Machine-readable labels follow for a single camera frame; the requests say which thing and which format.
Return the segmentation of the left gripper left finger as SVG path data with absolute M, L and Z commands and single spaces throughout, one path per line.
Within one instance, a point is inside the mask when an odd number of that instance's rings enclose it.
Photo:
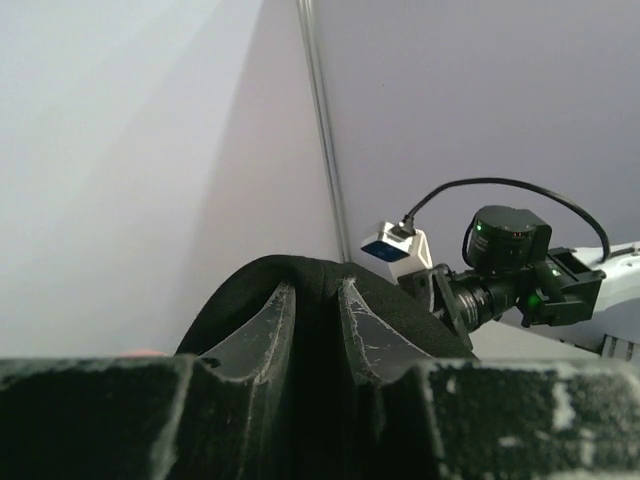
M 5 479 L 288 479 L 296 295 L 203 355 L 1 363 Z

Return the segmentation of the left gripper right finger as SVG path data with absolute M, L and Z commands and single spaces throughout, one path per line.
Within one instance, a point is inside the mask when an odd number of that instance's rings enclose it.
M 348 479 L 635 479 L 639 371 L 620 361 L 438 360 L 339 294 Z

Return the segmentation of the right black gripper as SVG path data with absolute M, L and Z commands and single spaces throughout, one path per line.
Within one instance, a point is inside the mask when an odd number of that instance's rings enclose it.
M 454 291 L 453 272 L 448 265 L 441 263 L 433 268 L 400 276 L 398 285 L 424 304 L 466 348 L 473 349 L 469 337 L 469 307 Z

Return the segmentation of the dark cap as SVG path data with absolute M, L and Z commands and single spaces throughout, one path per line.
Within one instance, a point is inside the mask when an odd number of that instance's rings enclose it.
M 202 307 L 182 338 L 178 354 L 202 354 L 258 313 L 281 283 L 296 292 L 296 322 L 305 332 L 340 317 L 338 291 L 353 282 L 368 307 L 390 327 L 435 358 L 473 353 L 418 300 L 354 263 L 268 255 L 241 267 Z

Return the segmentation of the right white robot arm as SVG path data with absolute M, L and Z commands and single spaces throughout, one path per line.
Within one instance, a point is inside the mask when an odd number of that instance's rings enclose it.
M 529 210 L 485 206 L 464 235 L 468 270 L 438 264 L 394 276 L 464 343 L 513 308 L 525 328 L 559 327 L 638 299 L 638 245 L 599 258 L 592 248 L 550 248 L 551 234 L 551 226 Z

